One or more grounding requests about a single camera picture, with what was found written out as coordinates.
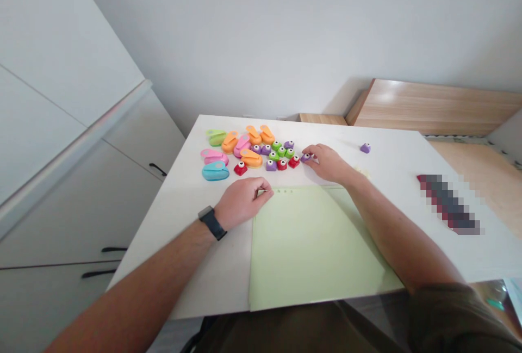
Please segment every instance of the red craft punch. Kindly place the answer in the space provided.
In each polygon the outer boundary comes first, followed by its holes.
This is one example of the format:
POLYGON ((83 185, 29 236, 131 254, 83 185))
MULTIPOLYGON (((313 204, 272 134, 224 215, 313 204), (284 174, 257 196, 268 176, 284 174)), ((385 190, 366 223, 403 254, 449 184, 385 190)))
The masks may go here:
POLYGON ((238 165, 236 165, 234 167, 234 172, 236 174, 238 174, 239 176, 241 176, 242 174, 244 174, 246 172, 247 169, 248 168, 246 167, 244 162, 238 162, 238 165))
POLYGON ((290 165, 292 168, 296 168, 299 165, 299 156, 295 155, 293 156, 290 161, 288 161, 288 165, 290 165))
POLYGON ((277 169, 278 169, 279 171, 283 171, 283 170, 285 170, 286 168, 287 168, 287 161, 286 161, 286 160, 281 159, 281 160, 279 160, 279 161, 277 162, 277 169))

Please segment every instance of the pink craft punch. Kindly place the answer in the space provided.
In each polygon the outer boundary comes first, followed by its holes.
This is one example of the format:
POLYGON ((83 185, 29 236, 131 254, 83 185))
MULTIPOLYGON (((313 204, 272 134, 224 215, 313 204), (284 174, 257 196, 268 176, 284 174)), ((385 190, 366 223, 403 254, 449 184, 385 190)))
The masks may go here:
POLYGON ((201 157, 204 157, 205 165, 222 161, 225 166, 228 165, 228 157, 226 154, 218 152, 214 149, 203 149, 200 153, 201 157))
POLYGON ((243 149, 250 150, 251 146, 252 145, 250 144, 250 137, 247 134, 242 135, 241 137, 239 137, 239 141, 234 147, 234 156, 236 156, 237 158, 241 158, 241 151, 243 149))

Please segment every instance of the sleeve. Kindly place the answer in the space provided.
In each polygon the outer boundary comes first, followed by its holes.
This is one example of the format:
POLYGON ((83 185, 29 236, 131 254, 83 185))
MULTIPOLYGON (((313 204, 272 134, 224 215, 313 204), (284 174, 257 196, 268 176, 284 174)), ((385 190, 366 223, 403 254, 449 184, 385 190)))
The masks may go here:
POLYGON ((409 303, 413 352, 522 352, 522 344, 464 284, 417 290, 409 303))

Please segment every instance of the white cabinet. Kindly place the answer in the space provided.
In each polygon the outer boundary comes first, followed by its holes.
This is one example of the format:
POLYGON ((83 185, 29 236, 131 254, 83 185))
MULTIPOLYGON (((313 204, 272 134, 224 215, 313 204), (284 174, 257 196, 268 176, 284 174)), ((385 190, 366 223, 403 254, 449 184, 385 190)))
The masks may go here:
POLYGON ((0 351, 40 352, 104 292, 119 262, 0 270, 0 351))
POLYGON ((161 181, 105 141, 0 241, 0 268, 121 259, 161 181))
POLYGON ((0 205, 84 131, 0 67, 0 205))
POLYGON ((2 0, 0 64, 89 126, 144 80, 93 0, 2 0))
POLYGON ((163 180, 185 142, 152 90, 104 136, 104 139, 163 180))

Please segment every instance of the wristwatch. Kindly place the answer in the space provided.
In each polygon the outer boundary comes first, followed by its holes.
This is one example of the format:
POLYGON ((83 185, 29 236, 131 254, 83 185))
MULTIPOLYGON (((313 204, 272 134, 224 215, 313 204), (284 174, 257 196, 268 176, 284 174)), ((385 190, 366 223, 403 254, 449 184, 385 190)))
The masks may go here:
POLYGON ((212 206, 207 206, 205 209, 200 211, 197 216, 208 227, 218 241, 227 234, 227 231, 223 229, 219 221, 216 219, 214 208, 212 206))

